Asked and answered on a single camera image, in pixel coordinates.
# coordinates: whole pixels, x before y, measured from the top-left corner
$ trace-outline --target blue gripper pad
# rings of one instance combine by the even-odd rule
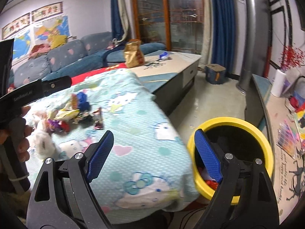
[[[220,162],[212,150],[207,136],[201,129],[195,132],[194,141],[208,174],[210,177],[214,178],[216,182],[220,183],[223,178]]]
[[[112,149],[114,142],[113,133],[107,131],[101,140],[97,143],[97,149],[88,161],[87,181],[91,183],[93,179],[97,178],[102,170],[102,167]]]

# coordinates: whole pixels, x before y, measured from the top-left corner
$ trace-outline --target gray pillar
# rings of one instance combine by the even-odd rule
[[[246,92],[252,74],[263,75],[269,44],[268,0],[246,0],[247,32],[242,71],[237,88]]]

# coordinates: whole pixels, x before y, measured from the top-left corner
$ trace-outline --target plastic bag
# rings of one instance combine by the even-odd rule
[[[140,40],[130,40],[125,45],[124,57],[127,68],[132,68],[145,63],[144,55],[140,50],[140,45],[141,45]]]

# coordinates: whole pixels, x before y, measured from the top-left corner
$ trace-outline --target glass door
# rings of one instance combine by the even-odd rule
[[[171,50],[201,54],[203,0],[168,0]]]
[[[163,0],[134,0],[134,14],[138,39],[167,43]]]

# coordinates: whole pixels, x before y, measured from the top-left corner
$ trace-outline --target finger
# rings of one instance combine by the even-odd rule
[[[26,125],[24,129],[24,136],[25,137],[30,136],[32,132],[34,132],[34,128]]]
[[[9,132],[7,130],[0,130],[0,144],[2,145],[7,137],[9,136]]]
[[[30,159],[30,154],[29,152],[23,152],[23,153],[20,153],[19,154],[19,161],[20,162],[25,162],[25,161],[28,161]]]
[[[18,152],[23,153],[26,152],[30,147],[30,143],[27,139],[23,139],[18,145]]]
[[[31,106],[25,106],[25,107],[23,107],[21,110],[22,110],[22,117],[23,116],[25,116],[27,113],[28,113],[28,111],[31,109]]]

